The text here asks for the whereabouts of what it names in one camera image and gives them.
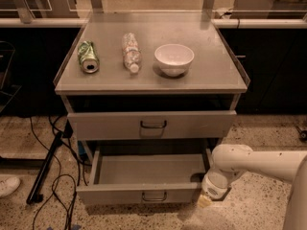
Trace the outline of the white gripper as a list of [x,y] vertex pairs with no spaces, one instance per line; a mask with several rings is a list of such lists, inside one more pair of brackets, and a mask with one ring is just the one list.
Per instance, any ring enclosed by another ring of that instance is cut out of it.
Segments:
[[207,172],[201,185],[203,192],[197,200],[197,205],[201,208],[211,206],[212,199],[223,199],[230,188],[228,179],[215,171]]

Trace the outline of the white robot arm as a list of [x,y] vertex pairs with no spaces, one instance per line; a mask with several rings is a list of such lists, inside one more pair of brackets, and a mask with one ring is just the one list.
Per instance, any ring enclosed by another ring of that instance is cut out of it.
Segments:
[[220,144],[201,183],[200,207],[222,199],[245,172],[263,174],[292,185],[283,230],[307,230],[307,151],[254,151],[247,145]]

